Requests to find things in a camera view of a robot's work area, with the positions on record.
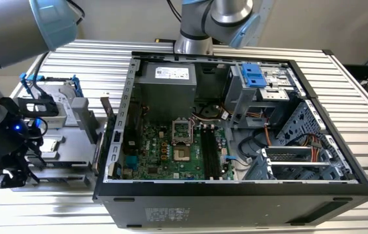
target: white wall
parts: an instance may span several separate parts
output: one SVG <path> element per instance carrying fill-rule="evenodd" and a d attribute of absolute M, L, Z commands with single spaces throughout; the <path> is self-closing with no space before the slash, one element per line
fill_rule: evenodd
<path fill-rule="evenodd" d="M 180 0 L 171 0 L 180 12 Z M 85 10 L 84 38 L 154 42 L 176 39 L 179 21 L 166 0 L 75 0 Z"/>
<path fill-rule="evenodd" d="M 330 49 L 344 63 L 368 60 L 368 0 L 278 0 L 258 43 Z"/>
<path fill-rule="evenodd" d="M 154 41 L 179 35 L 166 0 L 75 1 L 87 13 L 80 26 L 85 39 Z M 171 1 L 180 11 L 180 0 Z M 275 0 L 258 46 L 331 49 L 342 62 L 362 63 L 368 59 L 368 0 Z M 32 61 L 0 70 L 0 76 L 17 76 Z"/>

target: ribbed aluminum extrusion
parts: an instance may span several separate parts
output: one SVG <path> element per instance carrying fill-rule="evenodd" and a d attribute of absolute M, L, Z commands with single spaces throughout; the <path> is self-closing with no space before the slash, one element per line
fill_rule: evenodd
<path fill-rule="evenodd" d="M 89 107 L 104 115 L 100 96 L 108 96 L 117 108 L 131 51 L 172 52 L 168 43 L 131 43 L 77 40 L 50 54 L 40 74 L 46 77 L 80 78 Z M 321 50 L 247 47 L 240 50 L 215 46 L 216 56 L 293 59 L 315 90 L 319 101 L 368 174 L 368 94 L 352 78 L 334 56 Z M 91 201 L 91 191 L 12 192 L 0 190 L 0 231 L 61 233 L 105 232 L 117 230 L 105 208 Z M 293 233 L 366 234 L 368 203 L 345 212 L 317 227 L 230 229 L 139 230 L 140 233 Z"/>

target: sticker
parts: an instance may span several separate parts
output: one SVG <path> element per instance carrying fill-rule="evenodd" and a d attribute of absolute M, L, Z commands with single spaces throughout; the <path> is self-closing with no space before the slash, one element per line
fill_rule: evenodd
<path fill-rule="evenodd" d="M 227 120 L 227 118 L 228 118 L 228 112 L 223 111 L 223 114 L 220 115 L 220 118 L 223 120 Z"/>
<path fill-rule="evenodd" d="M 190 69 L 178 67 L 156 67 L 158 79 L 190 79 Z"/>
<path fill-rule="evenodd" d="M 187 221 L 191 208 L 145 208 L 148 222 Z"/>
<path fill-rule="evenodd" d="M 267 78 L 266 78 L 266 81 L 267 81 L 267 84 L 269 84 L 269 83 L 277 83 L 277 78 L 273 78 L 273 77 L 270 78 L 270 77 L 267 77 Z"/>

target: expansion slot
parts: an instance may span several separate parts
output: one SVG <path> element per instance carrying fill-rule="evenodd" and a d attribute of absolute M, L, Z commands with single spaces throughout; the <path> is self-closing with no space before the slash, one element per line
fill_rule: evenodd
<path fill-rule="evenodd" d="M 200 129 L 200 145 L 203 156 L 204 179 L 218 179 L 220 176 L 220 165 L 218 149 L 215 144 L 214 129 Z"/>

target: metal workbench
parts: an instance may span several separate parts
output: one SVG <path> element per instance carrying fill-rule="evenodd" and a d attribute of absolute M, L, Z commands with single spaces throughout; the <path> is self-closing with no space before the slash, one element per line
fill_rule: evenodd
<path fill-rule="evenodd" d="M 103 116 L 99 97 L 109 97 L 117 108 L 131 51 L 172 52 L 170 43 L 131 43 L 77 40 L 57 49 L 46 59 L 40 74 L 46 77 L 80 78 L 83 94 L 89 108 Z M 337 58 L 321 50 L 273 49 L 247 47 L 242 50 L 215 46 L 216 56 L 270 59 L 293 59 L 315 90 L 323 107 L 342 134 L 348 146 L 368 174 L 368 94 Z M 12 96 L 17 95 L 21 85 Z M 105 208 L 92 203 L 91 191 L 12 192 L 0 190 L 0 231 L 6 232 L 129 232 L 116 226 Z M 348 211 L 314 228 L 294 227 L 271 230 L 236 229 L 174 229 L 154 230 L 175 233 L 368 233 L 368 203 Z"/>

